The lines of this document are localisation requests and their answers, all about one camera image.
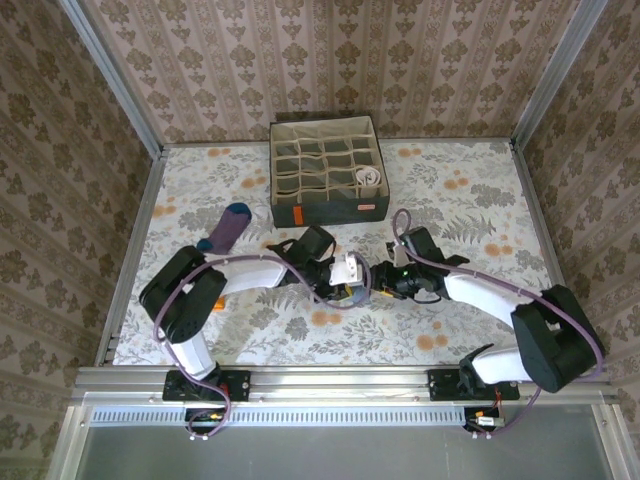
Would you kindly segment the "grey metal panel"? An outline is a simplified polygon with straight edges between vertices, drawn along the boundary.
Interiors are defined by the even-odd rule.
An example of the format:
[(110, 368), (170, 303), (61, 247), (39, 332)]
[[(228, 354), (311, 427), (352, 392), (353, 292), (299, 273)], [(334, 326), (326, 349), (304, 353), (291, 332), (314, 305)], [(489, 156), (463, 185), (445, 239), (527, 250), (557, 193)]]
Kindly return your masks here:
[(77, 480), (613, 480), (588, 436), (559, 447), (514, 434), (451, 429), (230, 428), (192, 440), (181, 428), (96, 428)]

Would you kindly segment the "black connector board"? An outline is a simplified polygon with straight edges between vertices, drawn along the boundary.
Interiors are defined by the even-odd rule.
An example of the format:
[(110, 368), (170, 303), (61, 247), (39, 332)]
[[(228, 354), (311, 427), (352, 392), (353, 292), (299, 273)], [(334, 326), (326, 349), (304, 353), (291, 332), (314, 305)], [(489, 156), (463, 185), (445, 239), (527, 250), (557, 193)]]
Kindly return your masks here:
[(504, 428), (506, 420), (498, 407), (464, 409), (463, 428), (472, 435), (492, 434), (496, 429)]
[(213, 409), (187, 409), (185, 429), (191, 440), (208, 440), (227, 423), (229, 410), (226, 407)]

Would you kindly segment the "aluminium table side rail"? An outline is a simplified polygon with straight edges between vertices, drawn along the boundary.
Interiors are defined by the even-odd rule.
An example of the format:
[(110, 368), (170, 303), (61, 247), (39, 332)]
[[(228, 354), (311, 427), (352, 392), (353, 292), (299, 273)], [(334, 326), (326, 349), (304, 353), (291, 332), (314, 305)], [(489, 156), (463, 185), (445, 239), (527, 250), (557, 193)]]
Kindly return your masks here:
[(146, 235), (161, 188), (168, 154), (169, 149), (163, 148), (151, 164), (123, 265), (107, 313), (100, 344), (95, 356), (95, 367), (104, 367), (113, 362), (115, 350), (119, 342), (119, 334), (125, 321), (126, 312), (133, 292)]
[(552, 241), (551, 216), (542, 208), (539, 190), (534, 186), (524, 154), (513, 144), (509, 146), (514, 174), (509, 180), (509, 192), (515, 196), (515, 206), (509, 209), (506, 226), (512, 235), (505, 243), (512, 251), (503, 250), (510, 257), (509, 279), (519, 287), (534, 291), (554, 306), (543, 309), (548, 321), (572, 334), (575, 324), (590, 324), (573, 292), (566, 286), (556, 248)]

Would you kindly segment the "floral tablecloth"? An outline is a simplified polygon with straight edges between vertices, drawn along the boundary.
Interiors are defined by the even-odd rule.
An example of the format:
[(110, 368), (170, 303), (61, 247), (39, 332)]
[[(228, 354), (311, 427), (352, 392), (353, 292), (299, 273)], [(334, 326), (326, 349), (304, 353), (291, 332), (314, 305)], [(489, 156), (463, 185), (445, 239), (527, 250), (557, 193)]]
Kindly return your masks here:
[[(489, 141), (384, 141), (391, 211), (409, 210), (445, 255), (533, 290), (558, 282), (535, 229), (531, 194), (510, 144)], [(264, 144), (172, 148), (155, 199), (133, 289), (140, 292), (181, 248), (205, 237), (224, 208), (243, 202), (252, 220), (235, 254), (259, 254), (299, 236), (273, 225), (269, 153)], [(375, 294), (349, 311), (312, 302), (294, 285), (234, 294), (211, 315), (204, 337), (224, 365), (455, 364), (512, 330), (469, 305), (397, 301)]]

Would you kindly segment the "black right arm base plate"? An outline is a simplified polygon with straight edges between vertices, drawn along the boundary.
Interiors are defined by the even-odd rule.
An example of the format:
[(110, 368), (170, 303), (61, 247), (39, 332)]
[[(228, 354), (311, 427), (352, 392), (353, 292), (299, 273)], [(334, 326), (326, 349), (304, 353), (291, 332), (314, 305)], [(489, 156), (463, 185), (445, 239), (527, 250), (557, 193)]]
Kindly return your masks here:
[(510, 382), (488, 384), (470, 371), (459, 368), (427, 371), (431, 401), (515, 401), (520, 399), (517, 385)]

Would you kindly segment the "short aluminium frame post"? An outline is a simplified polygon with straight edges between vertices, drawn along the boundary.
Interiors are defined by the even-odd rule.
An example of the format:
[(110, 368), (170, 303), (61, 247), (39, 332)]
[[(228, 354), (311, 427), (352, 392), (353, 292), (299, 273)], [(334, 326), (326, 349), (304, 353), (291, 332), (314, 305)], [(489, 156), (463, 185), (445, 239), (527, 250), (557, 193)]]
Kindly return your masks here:
[(76, 480), (92, 412), (86, 406), (67, 408), (46, 480)]
[(613, 479), (640, 480), (640, 460), (620, 406), (593, 405), (592, 412)]

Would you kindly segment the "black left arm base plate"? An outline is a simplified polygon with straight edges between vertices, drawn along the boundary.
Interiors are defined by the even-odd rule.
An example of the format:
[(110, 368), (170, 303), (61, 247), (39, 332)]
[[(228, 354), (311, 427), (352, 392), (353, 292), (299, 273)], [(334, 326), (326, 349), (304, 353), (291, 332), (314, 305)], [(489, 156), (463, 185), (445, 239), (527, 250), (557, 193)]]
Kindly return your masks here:
[[(214, 370), (205, 382), (215, 384), (231, 401), (248, 401), (251, 372), (249, 370)], [(171, 370), (165, 377), (162, 399), (165, 401), (222, 401), (222, 396), (208, 388), (194, 384), (179, 370)]]

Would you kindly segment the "aluminium mounting rail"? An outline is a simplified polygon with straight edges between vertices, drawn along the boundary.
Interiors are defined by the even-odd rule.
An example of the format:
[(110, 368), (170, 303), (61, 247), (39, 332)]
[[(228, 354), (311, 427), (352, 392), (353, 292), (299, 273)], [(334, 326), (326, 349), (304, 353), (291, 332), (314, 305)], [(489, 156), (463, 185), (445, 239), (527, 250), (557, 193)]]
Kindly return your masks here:
[[(249, 366), (247, 407), (422, 406), (432, 403), (428, 366)], [(71, 403), (158, 406), (169, 366), (79, 370)]]

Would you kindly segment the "purple sock with orange cuff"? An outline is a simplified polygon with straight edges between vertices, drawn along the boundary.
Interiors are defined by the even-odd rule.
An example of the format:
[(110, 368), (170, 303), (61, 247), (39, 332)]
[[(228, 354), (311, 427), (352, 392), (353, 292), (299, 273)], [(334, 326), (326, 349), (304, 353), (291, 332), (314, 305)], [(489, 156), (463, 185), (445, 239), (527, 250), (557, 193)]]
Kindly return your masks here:
[(214, 255), (227, 255), (241, 237), (252, 219), (249, 207), (242, 202), (228, 205), (217, 225), (208, 237), (196, 244), (199, 252)]

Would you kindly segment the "grey fabric sock organizer box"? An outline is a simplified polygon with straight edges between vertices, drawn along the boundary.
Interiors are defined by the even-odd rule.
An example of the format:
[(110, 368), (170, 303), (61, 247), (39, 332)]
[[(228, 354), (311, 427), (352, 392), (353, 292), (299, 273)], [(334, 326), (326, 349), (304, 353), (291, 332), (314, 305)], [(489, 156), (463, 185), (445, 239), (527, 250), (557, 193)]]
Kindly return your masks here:
[[(368, 115), (270, 125), (270, 205), (274, 225), (293, 228), (385, 219), (390, 188)], [(378, 187), (359, 187), (355, 171), (373, 166)]]

